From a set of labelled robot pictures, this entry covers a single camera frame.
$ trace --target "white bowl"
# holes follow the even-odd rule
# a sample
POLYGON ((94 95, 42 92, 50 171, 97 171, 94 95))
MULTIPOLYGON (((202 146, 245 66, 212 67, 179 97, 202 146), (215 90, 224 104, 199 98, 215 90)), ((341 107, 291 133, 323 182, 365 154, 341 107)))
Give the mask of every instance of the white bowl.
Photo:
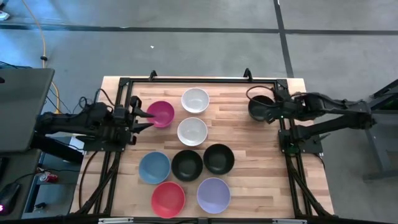
POLYGON ((200 88, 191 88, 182 95, 181 103, 184 109, 190 113, 198 114, 204 112, 209 106, 209 95, 200 88))
POLYGON ((178 125, 179 140, 187 146, 197 146, 207 137, 207 126, 199 118, 187 118, 178 125))

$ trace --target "wooden table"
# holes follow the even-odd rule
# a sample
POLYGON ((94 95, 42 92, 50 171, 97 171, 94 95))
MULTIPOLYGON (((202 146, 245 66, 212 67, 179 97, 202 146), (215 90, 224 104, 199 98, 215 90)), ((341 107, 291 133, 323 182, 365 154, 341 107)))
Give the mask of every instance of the wooden table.
MULTIPOLYGON (((102 89, 115 101, 120 77, 104 77, 102 89)), ((301 78, 287 79, 290 93, 305 91, 301 78)), ((217 176, 231 189, 231 203, 221 214, 208 214, 197 204, 196 192, 199 184, 215 175, 205 168, 193 182, 181 182, 173 174, 168 181, 180 184, 186 195, 186 203, 179 217, 218 218, 290 218, 294 216, 292 199, 287 178, 285 157, 280 152, 277 140, 279 122, 272 124, 253 121, 248 115, 246 90, 254 84, 238 83, 134 83, 133 95, 142 100, 142 108, 159 100, 170 102, 175 108, 175 119, 166 129, 151 127, 137 136, 137 144, 128 146, 122 154, 112 207, 112 216, 156 217, 150 207, 150 198, 156 185, 143 183, 139 178, 138 166, 142 157, 151 151, 161 151, 172 160, 183 149, 196 150, 201 156, 205 149, 215 143, 229 146, 235 156, 231 172, 217 176), (210 105, 202 114, 190 114, 182 108, 180 99, 185 90, 199 87, 210 96, 210 105), (183 145, 177 137, 177 126, 185 118, 197 117, 208 126, 206 141, 197 147, 183 145)), ((273 98, 272 93, 256 88, 251 96, 258 94, 273 98)), ((100 101, 107 102, 104 95, 100 101)), ((81 171, 91 154, 85 156, 81 171)), ((99 152, 88 167, 83 183, 83 203, 97 187, 104 153, 99 152)), ((319 158, 303 155, 307 185, 324 208, 333 213, 325 171, 319 158)), ((78 210, 78 185, 71 212, 78 210)), ((105 189, 101 211, 106 203, 108 189, 105 189)), ((304 211, 301 190, 298 190, 300 208, 304 211)))

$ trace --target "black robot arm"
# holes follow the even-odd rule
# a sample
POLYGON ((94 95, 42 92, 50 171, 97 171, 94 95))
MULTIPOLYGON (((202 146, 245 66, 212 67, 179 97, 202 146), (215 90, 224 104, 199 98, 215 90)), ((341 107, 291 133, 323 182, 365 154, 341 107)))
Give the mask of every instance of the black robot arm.
POLYGON ((320 134, 344 128, 368 129, 376 123, 370 107, 363 100, 334 100, 321 93, 290 95, 287 91, 270 90, 275 99, 272 105, 265 105, 251 98, 250 100, 266 107, 264 118, 267 123, 272 123, 279 118, 290 119, 290 128, 279 131, 279 142, 284 152, 301 147, 302 152, 321 153, 320 134), (294 119, 310 121, 325 114, 340 114, 341 116, 310 126, 294 124, 294 119))
POLYGON ((57 132, 81 134, 79 140, 87 143, 87 151, 122 151, 126 144, 136 143, 135 133, 152 126, 138 123, 136 117, 151 118, 141 110, 141 100, 131 97, 131 112, 122 105, 114 108, 105 103, 86 104, 78 114, 44 113, 37 118, 35 131, 38 135, 57 132))

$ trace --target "laptop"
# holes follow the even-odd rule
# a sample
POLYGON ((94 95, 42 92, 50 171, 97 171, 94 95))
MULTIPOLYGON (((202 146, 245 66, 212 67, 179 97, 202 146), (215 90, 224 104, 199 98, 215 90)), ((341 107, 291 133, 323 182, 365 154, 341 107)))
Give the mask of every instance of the laptop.
POLYGON ((0 69, 0 153, 29 149, 54 69, 0 69))

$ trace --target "red bowl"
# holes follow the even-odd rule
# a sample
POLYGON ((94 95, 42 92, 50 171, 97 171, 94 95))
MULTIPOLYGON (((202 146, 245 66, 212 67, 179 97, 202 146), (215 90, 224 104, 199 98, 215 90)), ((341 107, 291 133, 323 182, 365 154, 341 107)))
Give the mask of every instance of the red bowl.
POLYGON ((153 123, 156 128, 165 128, 174 119, 174 108, 166 101, 156 101, 151 104, 147 113, 155 115, 154 118, 148 118, 148 121, 153 123))
POLYGON ((162 218, 173 218, 185 205, 184 191, 174 182, 164 182, 155 188, 151 205, 156 215, 162 218))

